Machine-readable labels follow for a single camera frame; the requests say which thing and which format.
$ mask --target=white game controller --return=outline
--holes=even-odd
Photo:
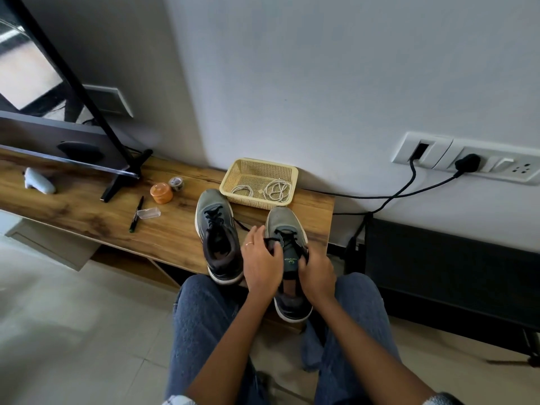
[[[54,187],[45,176],[39,174],[30,167],[26,168],[26,171],[24,172],[24,187],[26,189],[33,187],[45,194],[53,194],[56,192],[56,187]]]

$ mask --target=black pen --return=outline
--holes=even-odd
[[[137,227],[137,222],[139,221],[137,212],[142,209],[143,203],[144,203],[144,196],[141,196],[139,200],[139,205],[137,206],[137,210],[135,211],[135,216],[133,216],[133,220],[131,221],[130,233],[133,233],[135,231],[135,227]]]

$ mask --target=wooden tabletop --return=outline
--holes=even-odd
[[[23,171],[32,167],[50,177],[57,193],[44,195],[24,188]],[[168,204],[156,204],[150,196],[155,183],[173,176],[184,179],[184,188]],[[121,189],[109,203],[99,200],[113,175],[0,149],[0,209],[27,219],[76,233],[191,272],[207,274],[201,241],[195,231],[195,208],[200,194],[219,189],[225,172],[189,166],[151,157],[143,166],[143,178]],[[135,233],[129,226],[140,197],[143,208],[158,207],[161,216],[140,220]],[[268,211],[232,204],[234,217],[261,225]],[[326,246],[334,197],[296,190],[289,207],[306,231],[308,240]]]

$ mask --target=white cord in basket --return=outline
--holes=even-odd
[[[235,186],[233,190],[231,190],[231,193],[236,193],[241,190],[249,190],[248,197],[253,197],[253,189],[251,189],[250,186],[247,186],[246,184],[239,184],[238,186]]]
[[[274,202],[285,202],[289,198],[291,193],[291,184],[282,179],[276,179],[266,185],[262,191],[262,195],[266,200],[272,200]]]

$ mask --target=yellow plastic basket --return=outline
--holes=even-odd
[[[267,184],[276,179],[282,179],[291,184],[291,189],[283,192],[285,196],[288,195],[287,200],[283,202],[267,200],[263,195]],[[243,157],[236,159],[227,170],[219,191],[227,197],[229,202],[271,210],[276,206],[287,206],[292,202],[297,180],[298,169],[294,166]],[[232,190],[239,185],[250,186],[253,197],[249,196],[249,190],[233,193]]]

